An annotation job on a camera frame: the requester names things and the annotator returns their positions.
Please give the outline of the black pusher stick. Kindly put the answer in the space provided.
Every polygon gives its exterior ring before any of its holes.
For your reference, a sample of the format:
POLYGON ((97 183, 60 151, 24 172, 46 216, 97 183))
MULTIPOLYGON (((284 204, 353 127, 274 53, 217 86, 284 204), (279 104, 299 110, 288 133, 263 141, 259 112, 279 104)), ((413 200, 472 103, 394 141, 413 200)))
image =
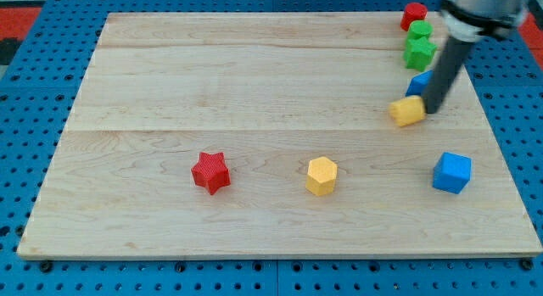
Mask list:
POLYGON ((436 114, 445 101, 474 43, 449 36, 421 95, 427 114, 436 114))

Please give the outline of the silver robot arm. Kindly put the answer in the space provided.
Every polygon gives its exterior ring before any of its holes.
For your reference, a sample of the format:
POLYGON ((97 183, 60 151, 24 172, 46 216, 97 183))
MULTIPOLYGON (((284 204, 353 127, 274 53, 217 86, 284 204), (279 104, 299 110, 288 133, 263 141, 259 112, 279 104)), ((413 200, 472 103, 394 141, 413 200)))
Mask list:
POLYGON ((448 37, 422 92, 428 114, 439 111, 477 42, 484 37, 505 40, 524 22, 528 0, 441 0, 439 13, 448 37))

